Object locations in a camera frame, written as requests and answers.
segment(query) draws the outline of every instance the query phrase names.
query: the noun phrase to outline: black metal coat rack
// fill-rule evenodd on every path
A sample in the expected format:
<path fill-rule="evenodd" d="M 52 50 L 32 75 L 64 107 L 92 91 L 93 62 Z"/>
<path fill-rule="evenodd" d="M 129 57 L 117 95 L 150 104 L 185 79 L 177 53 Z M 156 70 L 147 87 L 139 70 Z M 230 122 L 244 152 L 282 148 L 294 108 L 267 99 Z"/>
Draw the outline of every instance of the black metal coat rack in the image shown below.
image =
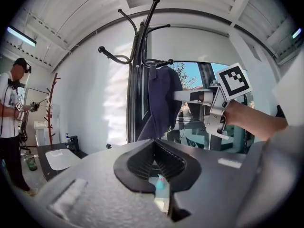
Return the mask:
<path fill-rule="evenodd" d="M 121 9 L 118 10 L 133 26 L 134 39 L 133 46 L 130 54 L 130 58 L 125 55 L 113 55 L 101 46 L 98 48 L 100 53 L 105 54 L 108 58 L 112 59 L 116 63 L 129 64 L 129 81 L 128 81 L 128 93 L 127 93 L 127 142 L 135 142 L 143 127 L 142 120 L 142 98 L 141 98 L 141 72 L 142 66 L 150 67 L 162 67 L 168 64 L 173 64 L 173 59 L 168 61 L 162 61 L 157 59 L 146 58 L 144 43 L 146 43 L 147 35 L 152 31 L 162 28 L 170 27 L 170 24 L 158 26 L 152 29 L 148 29 L 152 15 L 160 0 L 153 0 L 153 4 L 149 10 L 147 19 L 145 22 L 141 22 L 139 29 L 135 26 L 134 22 L 127 16 Z"/>

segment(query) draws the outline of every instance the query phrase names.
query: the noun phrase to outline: cable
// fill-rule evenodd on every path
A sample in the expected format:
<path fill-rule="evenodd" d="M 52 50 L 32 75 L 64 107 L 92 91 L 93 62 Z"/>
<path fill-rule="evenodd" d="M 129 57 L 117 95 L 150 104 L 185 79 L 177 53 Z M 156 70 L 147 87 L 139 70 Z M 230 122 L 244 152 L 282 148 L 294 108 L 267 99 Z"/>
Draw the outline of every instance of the cable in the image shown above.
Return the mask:
<path fill-rule="evenodd" d="M 14 120 L 13 120 L 13 126 L 14 126 L 14 136 L 15 137 L 15 113 L 16 113 L 16 108 L 14 110 Z"/>
<path fill-rule="evenodd" d="M 2 114 L 1 114 L 1 130 L 0 130 L 0 137 L 2 135 L 2 129 L 3 129 L 3 115 L 4 115 L 4 107 L 5 107 L 5 97 L 6 97 L 6 93 L 8 91 L 9 86 L 7 86 L 6 90 L 5 90 L 5 94 L 4 94 L 4 100 L 3 100 L 3 107 L 2 107 Z"/>

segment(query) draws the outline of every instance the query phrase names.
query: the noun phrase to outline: black cap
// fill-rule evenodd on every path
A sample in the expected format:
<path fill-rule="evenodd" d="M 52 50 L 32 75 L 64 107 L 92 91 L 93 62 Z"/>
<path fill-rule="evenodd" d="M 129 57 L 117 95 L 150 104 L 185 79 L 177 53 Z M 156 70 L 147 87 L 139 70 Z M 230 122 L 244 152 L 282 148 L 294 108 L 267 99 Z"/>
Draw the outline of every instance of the black cap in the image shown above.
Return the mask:
<path fill-rule="evenodd" d="M 26 62 L 26 60 L 25 60 L 24 58 L 22 58 L 22 57 L 18 58 L 18 59 L 14 62 L 14 65 L 16 65 L 16 64 L 22 66 L 23 69 L 24 69 L 24 72 L 27 73 L 27 72 L 29 71 L 29 70 L 28 70 L 28 66 L 27 66 L 27 65 L 29 65 L 29 64 Z"/>

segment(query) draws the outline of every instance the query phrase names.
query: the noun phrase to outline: sink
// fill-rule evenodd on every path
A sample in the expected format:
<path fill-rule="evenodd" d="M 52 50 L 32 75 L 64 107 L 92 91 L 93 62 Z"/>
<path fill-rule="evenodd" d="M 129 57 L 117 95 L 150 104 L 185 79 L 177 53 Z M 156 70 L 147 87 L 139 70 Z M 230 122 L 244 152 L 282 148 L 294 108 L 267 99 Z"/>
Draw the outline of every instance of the sink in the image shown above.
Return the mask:
<path fill-rule="evenodd" d="M 52 150 L 46 152 L 47 161 L 55 171 L 61 171 L 80 162 L 80 158 L 68 149 Z"/>

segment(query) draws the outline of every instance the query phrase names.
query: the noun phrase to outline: man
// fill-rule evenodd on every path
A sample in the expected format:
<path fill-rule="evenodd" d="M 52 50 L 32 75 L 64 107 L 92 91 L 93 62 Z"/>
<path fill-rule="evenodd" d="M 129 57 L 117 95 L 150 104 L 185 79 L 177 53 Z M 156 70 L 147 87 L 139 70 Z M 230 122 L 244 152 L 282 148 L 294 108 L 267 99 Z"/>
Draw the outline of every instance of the man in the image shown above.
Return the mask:
<path fill-rule="evenodd" d="M 12 183 L 33 196 L 37 190 L 30 189 L 22 175 L 18 131 L 20 111 L 15 107 L 18 103 L 16 88 L 27 71 L 25 59 L 18 58 L 10 72 L 0 75 L 0 160 L 5 161 Z M 29 105 L 24 105 L 22 111 L 29 109 Z"/>

